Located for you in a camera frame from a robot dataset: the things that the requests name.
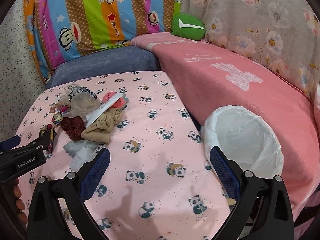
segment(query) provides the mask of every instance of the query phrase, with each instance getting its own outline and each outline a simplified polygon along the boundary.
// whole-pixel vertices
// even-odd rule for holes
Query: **colorful striped quilt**
[[[36,67],[48,82],[61,63],[170,32],[180,0],[24,0],[24,11]]]

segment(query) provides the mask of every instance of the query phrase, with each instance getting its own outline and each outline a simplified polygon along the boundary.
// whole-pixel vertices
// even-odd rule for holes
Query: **hair scrunchie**
[[[71,140],[83,140],[81,133],[85,130],[85,126],[81,117],[64,117],[60,123],[60,126],[64,131],[66,131]]]

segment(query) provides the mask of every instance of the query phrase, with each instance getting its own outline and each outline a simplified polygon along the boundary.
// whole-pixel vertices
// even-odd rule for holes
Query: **gray speckled wall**
[[[23,0],[16,0],[0,25],[0,141],[15,135],[45,87],[28,45]]]

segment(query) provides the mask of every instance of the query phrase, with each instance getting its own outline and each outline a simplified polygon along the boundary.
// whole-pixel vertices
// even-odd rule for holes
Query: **pink watermelon plush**
[[[102,102],[105,104],[109,101],[110,98],[112,98],[117,92],[111,91],[104,95]],[[124,109],[127,104],[128,99],[125,97],[125,94],[121,98],[119,98],[111,107],[113,108],[119,108],[120,110]]]

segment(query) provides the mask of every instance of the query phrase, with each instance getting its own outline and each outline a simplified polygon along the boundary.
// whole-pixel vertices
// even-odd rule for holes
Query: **white plastic bag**
[[[201,130],[205,152],[219,146],[242,170],[257,177],[272,179],[281,175],[284,157],[271,127],[258,115],[242,106],[222,106],[205,121]]]

